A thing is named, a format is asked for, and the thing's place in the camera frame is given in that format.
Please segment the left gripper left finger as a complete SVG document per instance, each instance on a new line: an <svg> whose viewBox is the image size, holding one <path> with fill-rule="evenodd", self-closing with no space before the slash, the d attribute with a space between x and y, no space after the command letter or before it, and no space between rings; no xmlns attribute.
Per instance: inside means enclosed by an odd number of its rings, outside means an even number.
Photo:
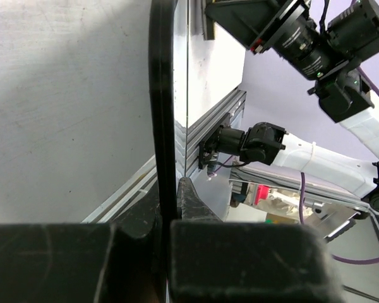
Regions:
<svg viewBox="0 0 379 303"><path fill-rule="evenodd" d="M107 223L0 224L0 302L162 302L159 190Z"/></svg>

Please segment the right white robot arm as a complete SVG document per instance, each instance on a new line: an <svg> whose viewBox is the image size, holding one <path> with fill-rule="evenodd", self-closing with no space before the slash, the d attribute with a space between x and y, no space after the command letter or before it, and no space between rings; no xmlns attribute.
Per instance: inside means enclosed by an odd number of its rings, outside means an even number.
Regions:
<svg viewBox="0 0 379 303"><path fill-rule="evenodd" d="M294 169L339 186L379 214L379 97L359 67L379 53L379 5L356 1L331 21L311 19L309 1L205 1L205 19L254 54L273 49L307 80L322 111L367 147L376 162L308 143L259 122L247 131L218 125L200 145L199 164L213 152Z"/></svg>

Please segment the small black-framed whiteboard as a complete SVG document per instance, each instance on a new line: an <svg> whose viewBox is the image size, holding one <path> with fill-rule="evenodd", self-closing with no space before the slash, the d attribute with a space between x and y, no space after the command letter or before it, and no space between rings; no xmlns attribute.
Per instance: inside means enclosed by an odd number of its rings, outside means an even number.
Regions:
<svg viewBox="0 0 379 303"><path fill-rule="evenodd" d="M170 225L177 219L173 42L176 1L152 1L148 31L148 79L159 187L163 302L169 294Z"/></svg>

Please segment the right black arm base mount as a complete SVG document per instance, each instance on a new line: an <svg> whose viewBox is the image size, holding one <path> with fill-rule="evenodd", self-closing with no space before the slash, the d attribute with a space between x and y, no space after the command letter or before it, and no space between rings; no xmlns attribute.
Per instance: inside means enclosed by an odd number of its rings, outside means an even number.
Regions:
<svg viewBox="0 0 379 303"><path fill-rule="evenodd" d="M219 153L239 156L245 132L231 127L231 114L225 113L199 143L198 168L204 169Z"/></svg>

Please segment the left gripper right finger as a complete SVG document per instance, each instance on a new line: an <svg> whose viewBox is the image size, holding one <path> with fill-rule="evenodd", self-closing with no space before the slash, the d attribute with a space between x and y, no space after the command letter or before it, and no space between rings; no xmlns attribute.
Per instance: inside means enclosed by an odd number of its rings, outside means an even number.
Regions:
<svg viewBox="0 0 379 303"><path fill-rule="evenodd" d="M223 222L187 177L171 223L172 302L343 302L326 245L305 225Z"/></svg>

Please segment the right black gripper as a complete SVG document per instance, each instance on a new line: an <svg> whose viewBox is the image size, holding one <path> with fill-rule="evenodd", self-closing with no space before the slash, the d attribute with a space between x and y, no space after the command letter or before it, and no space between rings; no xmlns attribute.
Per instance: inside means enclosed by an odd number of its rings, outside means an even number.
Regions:
<svg viewBox="0 0 379 303"><path fill-rule="evenodd" d="M204 9L245 49L273 49L309 81L379 53L376 1L357 1L329 23L309 11L307 1L212 1Z"/></svg>

